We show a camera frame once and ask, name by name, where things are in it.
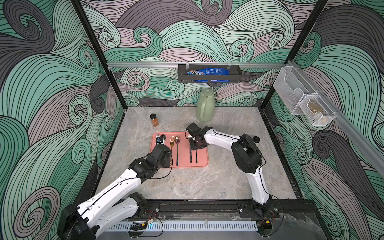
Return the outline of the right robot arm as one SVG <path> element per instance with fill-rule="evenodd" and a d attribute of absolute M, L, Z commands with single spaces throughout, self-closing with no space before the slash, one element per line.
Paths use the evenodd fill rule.
<path fill-rule="evenodd" d="M 237 167 L 247 175 L 252 192 L 253 212 L 258 217 L 265 217 L 273 210 L 273 199 L 264 183 L 263 159 L 260 149 L 253 139 L 243 134 L 241 136 L 221 133 L 212 127 L 198 127 L 191 123 L 186 131 L 191 136 L 192 150 L 200 150 L 209 145 L 216 145 L 232 152 Z"/>

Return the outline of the small clear wall bin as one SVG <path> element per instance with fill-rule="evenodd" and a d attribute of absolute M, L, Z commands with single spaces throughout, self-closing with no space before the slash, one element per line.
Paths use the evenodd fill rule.
<path fill-rule="evenodd" d="M 304 95 L 299 107 L 307 120 L 315 127 L 325 127 L 337 117 L 316 94 Z"/>

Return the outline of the pink plastic tray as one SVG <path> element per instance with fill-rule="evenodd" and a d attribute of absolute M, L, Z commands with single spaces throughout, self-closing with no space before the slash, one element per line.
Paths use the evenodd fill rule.
<path fill-rule="evenodd" d="M 160 135 L 165 135 L 166 136 L 166 142 L 165 145 L 169 148 L 170 146 L 170 136 L 180 136 L 181 137 L 181 142 L 179 143 L 179 165 L 176 166 L 176 160 L 177 160 L 177 146 L 176 144 L 173 147 L 172 150 L 172 157 L 173 157 L 173 168 L 200 168 L 200 167 L 205 167 L 209 163 L 209 154 L 208 154 L 208 149 L 200 149 L 197 150 L 198 153 L 198 164 L 195 162 L 195 151 L 192 150 L 192 163 L 190 163 L 189 159 L 189 149 L 190 149 L 190 143 L 189 140 L 186 138 L 186 135 L 189 136 L 189 134 L 185 134 L 185 132 L 157 132 Z M 150 151 L 153 150 L 153 148 L 156 145 L 156 134 L 154 133 L 152 135 L 151 139 L 151 147 Z"/>

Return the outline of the iridescent gold spoon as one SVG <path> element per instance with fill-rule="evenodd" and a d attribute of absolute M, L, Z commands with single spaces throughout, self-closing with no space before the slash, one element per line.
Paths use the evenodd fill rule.
<path fill-rule="evenodd" d="M 179 165 L 179 143 L 181 142 L 181 137 L 180 136 L 176 136 L 175 137 L 175 143 L 176 143 L 176 146 L 177 146 L 177 160 L 176 160 L 176 166 Z"/>

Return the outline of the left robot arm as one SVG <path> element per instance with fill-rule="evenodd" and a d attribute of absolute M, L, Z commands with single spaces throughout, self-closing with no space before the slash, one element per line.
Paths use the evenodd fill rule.
<path fill-rule="evenodd" d="M 57 235 L 61 240 L 95 240 L 117 222 L 143 214 L 147 200 L 134 190 L 164 165 L 170 164 L 172 151 L 157 144 L 145 157 L 133 160 L 109 186 L 89 200 L 68 205 L 61 213 Z"/>

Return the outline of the black wall basket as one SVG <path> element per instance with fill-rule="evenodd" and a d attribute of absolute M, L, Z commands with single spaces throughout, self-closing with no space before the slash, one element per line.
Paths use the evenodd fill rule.
<path fill-rule="evenodd" d="M 201 70 L 206 68 L 224 68 L 228 69 L 230 75 L 228 76 L 195 76 L 187 75 L 189 70 Z M 227 67 L 225 65 L 192 65 L 187 67 L 186 65 L 178 66 L 178 81 L 180 83 L 239 83 L 243 73 L 238 65 L 232 65 Z"/>

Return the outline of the black front base frame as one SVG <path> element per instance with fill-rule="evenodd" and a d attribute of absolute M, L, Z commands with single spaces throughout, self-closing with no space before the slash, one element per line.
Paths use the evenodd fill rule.
<path fill-rule="evenodd" d="M 308 200 L 272 200 L 265 207 L 253 200 L 147 200 L 131 220 L 147 220 L 165 214 L 234 214 L 240 218 L 262 220 L 278 218 L 283 213 L 315 212 Z"/>

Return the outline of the gold fork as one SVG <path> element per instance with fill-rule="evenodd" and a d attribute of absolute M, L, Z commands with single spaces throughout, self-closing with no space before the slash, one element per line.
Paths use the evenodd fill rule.
<path fill-rule="evenodd" d="M 175 137 L 174 136 L 170 136 L 171 151 L 173 150 L 174 145 L 175 145 Z"/>

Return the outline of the orange spice jar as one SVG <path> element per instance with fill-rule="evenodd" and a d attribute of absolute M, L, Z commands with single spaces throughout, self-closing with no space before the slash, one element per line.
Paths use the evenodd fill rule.
<path fill-rule="evenodd" d="M 150 119 L 153 127 L 157 127 L 159 125 L 158 118 L 156 114 L 150 114 Z"/>

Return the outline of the blue snack packet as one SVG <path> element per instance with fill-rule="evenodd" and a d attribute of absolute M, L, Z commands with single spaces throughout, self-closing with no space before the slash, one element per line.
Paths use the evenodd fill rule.
<path fill-rule="evenodd" d="M 224 68 L 206 68 L 201 70 L 189 70 L 187 75 L 195 75 L 195 76 L 228 76 L 230 72 L 228 69 Z"/>

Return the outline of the right side aluminium rail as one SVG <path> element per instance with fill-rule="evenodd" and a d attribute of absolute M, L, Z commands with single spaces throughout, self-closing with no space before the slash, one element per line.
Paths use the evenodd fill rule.
<path fill-rule="evenodd" d="M 300 68 L 295 62 L 288 61 L 288 66 Z M 341 110 L 333 105 L 330 98 L 323 91 L 319 90 L 316 84 L 310 80 L 310 83 L 315 89 L 315 94 L 318 95 L 324 103 L 331 109 L 337 116 L 332 122 L 336 122 L 341 130 L 348 136 L 354 146 L 366 157 L 370 164 L 377 170 L 377 172 L 384 175 L 384 155 L 376 148 L 371 142 L 353 125 L 353 123 L 343 114 Z"/>

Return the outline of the green plastic pitcher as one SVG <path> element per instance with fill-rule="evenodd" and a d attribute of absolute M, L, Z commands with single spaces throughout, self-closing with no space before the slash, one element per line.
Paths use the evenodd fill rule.
<path fill-rule="evenodd" d="M 207 123 L 215 114 L 216 92 L 213 89 L 203 89 L 198 99 L 196 116 L 199 121 Z"/>

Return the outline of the aluminium wall rail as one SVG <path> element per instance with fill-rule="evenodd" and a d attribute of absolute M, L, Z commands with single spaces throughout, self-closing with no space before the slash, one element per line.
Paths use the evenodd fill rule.
<path fill-rule="evenodd" d="M 187 67 L 192 65 L 225 65 L 230 67 L 232 65 L 238 65 L 240 68 L 246 69 L 278 69 L 285 67 L 286 64 L 276 63 L 217 63 L 217 62 L 107 62 L 109 68 L 177 68 L 179 65 L 186 65 Z"/>

